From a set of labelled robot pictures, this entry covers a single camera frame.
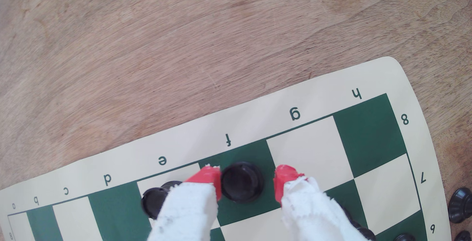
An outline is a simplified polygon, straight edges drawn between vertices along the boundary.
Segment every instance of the number 8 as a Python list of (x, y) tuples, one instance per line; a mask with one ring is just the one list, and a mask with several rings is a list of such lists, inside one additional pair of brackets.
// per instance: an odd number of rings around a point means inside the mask
[(402, 115), (402, 120), (403, 120), (403, 124), (404, 124), (404, 125), (407, 125), (408, 122), (409, 122), (407, 118), (408, 118), (408, 116), (407, 116), (406, 114), (403, 114), (403, 115)]

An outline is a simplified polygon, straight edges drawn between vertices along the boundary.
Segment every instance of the white cloth wrapping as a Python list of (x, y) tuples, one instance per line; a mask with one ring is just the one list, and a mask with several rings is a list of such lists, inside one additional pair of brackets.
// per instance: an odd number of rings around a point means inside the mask
[[(212, 184), (184, 182), (169, 192), (148, 241), (209, 241), (217, 212)], [(282, 221), (292, 241), (367, 241), (312, 177), (285, 183)]]
[(312, 177), (285, 183), (281, 201), (282, 221), (293, 241), (367, 241)]
[(217, 212), (212, 184), (184, 182), (171, 188), (148, 241), (209, 241)]

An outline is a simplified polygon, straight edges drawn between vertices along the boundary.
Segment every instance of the wooden table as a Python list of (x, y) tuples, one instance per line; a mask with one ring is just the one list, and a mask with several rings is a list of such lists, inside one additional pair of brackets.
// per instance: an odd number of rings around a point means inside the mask
[(0, 188), (391, 56), (449, 200), (472, 188), (471, 36), (470, 0), (0, 0)]

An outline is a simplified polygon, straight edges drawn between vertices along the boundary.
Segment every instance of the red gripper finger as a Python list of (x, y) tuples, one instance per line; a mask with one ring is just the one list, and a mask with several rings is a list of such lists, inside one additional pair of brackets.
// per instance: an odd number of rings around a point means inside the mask
[(280, 165), (275, 169), (274, 177), (274, 191), (275, 200), (281, 203), (282, 196), (284, 196), (284, 184), (288, 181), (297, 179), (300, 176), (304, 176), (303, 173), (298, 173), (295, 168), (289, 165)]
[(221, 199), (221, 171), (220, 167), (204, 166), (200, 171), (185, 182), (212, 183), (216, 189), (216, 200)]

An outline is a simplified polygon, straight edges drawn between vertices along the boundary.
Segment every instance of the black chess piece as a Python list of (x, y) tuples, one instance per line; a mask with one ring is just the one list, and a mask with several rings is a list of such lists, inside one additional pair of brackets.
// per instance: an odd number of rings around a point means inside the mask
[(397, 236), (394, 241), (415, 241), (415, 238), (410, 233), (402, 233)]
[(353, 225), (354, 228), (357, 229), (357, 231), (359, 231), (367, 240), (377, 241), (377, 239), (375, 238), (374, 233), (371, 230), (369, 230), (366, 227), (363, 227), (360, 223), (353, 220), (353, 218), (351, 216), (351, 213), (346, 208), (344, 208), (343, 206), (341, 206), (341, 208), (343, 208), (347, 219), (349, 219), (349, 221), (351, 222), (351, 225)]
[(449, 220), (461, 223), (472, 215), (472, 194), (468, 188), (460, 188), (454, 192), (447, 208)]
[(462, 231), (457, 234), (454, 241), (471, 241), (471, 233), (469, 231)]
[(375, 235), (374, 233), (365, 228), (365, 227), (356, 227), (357, 231), (361, 232), (361, 234), (367, 239), (367, 240), (371, 240), (371, 241), (377, 241), (377, 239), (375, 238)]
[(237, 162), (221, 173), (221, 193), (228, 199), (245, 203), (257, 199), (264, 187), (259, 168), (248, 162)]
[(169, 181), (164, 183), (160, 188), (146, 190), (141, 199), (141, 207), (145, 214), (147, 214), (149, 218), (156, 220), (170, 187), (180, 185), (181, 183), (181, 181)]

